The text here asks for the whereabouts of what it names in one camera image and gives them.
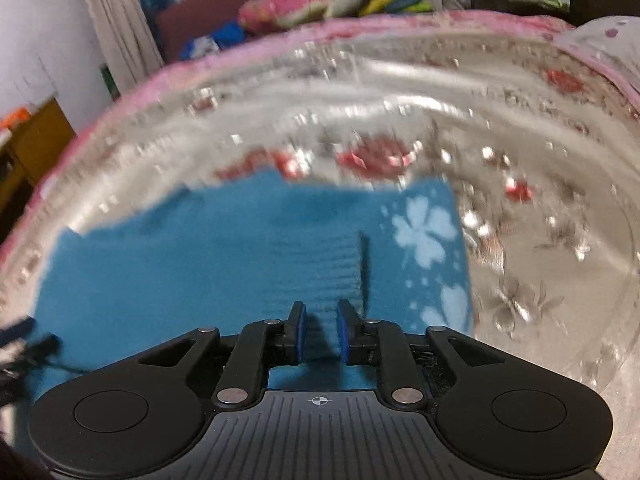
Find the teal fleece garment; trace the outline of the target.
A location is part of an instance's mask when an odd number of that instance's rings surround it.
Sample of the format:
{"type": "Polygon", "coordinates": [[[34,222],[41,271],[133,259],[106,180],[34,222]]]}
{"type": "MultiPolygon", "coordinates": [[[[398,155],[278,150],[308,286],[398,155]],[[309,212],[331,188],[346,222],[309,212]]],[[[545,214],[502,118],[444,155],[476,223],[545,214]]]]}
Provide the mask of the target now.
{"type": "Polygon", "coordinates": [[[233,335],[286,318],[297,301],[308,315],[305,361],[277,368],[270,386],[368,388],[370,370],[340,361],[341,300],[408,333],[471,333],[468,263],[446,182],[366,191],[264,171],[179,191],[112,226],[65,230],[35,310],[38,333],[62,348],[30,388],[41,396],[199,327],[233,335]]]}

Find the blue clothes pile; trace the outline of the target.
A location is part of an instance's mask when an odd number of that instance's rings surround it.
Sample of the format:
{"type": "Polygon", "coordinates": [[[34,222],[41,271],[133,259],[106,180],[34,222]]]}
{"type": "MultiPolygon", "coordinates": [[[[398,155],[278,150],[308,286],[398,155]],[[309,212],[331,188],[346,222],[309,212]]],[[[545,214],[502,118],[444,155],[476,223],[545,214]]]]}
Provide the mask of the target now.
{"type": "Polygon", "coordinates": [[[247,33],[237,21],[224,23],[207,35],[190,39],[180,51],[180,61],[197,58],[228,50],[247,40],[247,33]]]}

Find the wooden side cabinet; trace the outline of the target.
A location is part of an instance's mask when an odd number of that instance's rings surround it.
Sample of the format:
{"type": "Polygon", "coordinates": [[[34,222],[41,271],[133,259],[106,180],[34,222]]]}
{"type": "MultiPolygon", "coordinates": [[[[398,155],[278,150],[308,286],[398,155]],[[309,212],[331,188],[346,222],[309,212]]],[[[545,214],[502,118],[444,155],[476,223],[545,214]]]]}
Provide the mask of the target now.
{"type": "Polygon", "coordinates": [[[24,214],[37,186],[76,138],[55,98],[6,130],[11,136],[1,145],[2,242],[24,214]]]}

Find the white orange items on cabinet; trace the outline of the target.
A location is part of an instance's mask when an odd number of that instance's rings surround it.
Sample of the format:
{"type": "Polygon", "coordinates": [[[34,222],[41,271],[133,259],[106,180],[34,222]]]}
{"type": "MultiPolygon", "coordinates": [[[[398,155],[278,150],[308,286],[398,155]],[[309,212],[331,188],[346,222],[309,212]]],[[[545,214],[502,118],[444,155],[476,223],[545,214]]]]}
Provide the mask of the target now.
{"type": "Polygon", "coordinates": [[[24,122],[28,122],[32,118],[32,113],[27,107],[20,106],[15,110],[3,115],[0,119],[0,132],[5,133],[12,131],[24,122]]]}

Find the floral satin bedspread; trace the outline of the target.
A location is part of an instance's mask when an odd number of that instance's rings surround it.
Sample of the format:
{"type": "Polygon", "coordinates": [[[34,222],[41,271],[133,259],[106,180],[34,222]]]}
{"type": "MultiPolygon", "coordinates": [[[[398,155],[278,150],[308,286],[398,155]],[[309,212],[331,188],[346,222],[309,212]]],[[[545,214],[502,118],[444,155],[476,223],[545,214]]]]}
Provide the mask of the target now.
{"type": "Polygon", "coordinates": [[[168,66],[66,151],[1,251],[1,319],[35,309],[58,236],[180,185],[297,182],[457,195],[474,334],[599,391],[600,465],[639,474],[639,111],[553,40],[489,12],[307,26],[168,66]]]}

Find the dark red headboard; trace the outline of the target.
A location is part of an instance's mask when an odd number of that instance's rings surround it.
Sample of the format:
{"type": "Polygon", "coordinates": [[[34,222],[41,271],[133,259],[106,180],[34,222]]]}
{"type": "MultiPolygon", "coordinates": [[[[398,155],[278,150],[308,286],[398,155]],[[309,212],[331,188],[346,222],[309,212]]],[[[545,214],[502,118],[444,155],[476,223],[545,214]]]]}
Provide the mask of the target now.
{"type": "Polygon", "coordinates": [[[213,32],[238,17],[248,0],[176,0],[154,18],[160,53],[166,64],[175,63],[189,40],[213,32]]]}

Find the beige left curtain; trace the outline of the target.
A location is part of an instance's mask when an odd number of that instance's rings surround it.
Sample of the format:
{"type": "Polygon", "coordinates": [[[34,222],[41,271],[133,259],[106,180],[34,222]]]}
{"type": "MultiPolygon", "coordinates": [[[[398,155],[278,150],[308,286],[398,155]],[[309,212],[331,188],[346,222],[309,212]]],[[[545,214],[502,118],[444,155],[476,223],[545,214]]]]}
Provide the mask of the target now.
{"type": "Polygon", "coordinates": [[[86,0],[96,38],[119,92],[164,66],[140,0],[86,0]]]}

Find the pink spotted pillow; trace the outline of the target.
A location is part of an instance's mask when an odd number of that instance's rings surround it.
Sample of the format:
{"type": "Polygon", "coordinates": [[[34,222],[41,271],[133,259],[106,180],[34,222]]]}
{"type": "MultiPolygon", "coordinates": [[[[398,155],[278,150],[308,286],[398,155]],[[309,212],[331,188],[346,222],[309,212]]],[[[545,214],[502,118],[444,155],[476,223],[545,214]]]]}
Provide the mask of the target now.
{"type": "Polygon", "coordinates": [[[638,16],[597,18],[553,40],[565,52],[608,78],[639,110],[638,16]]]}

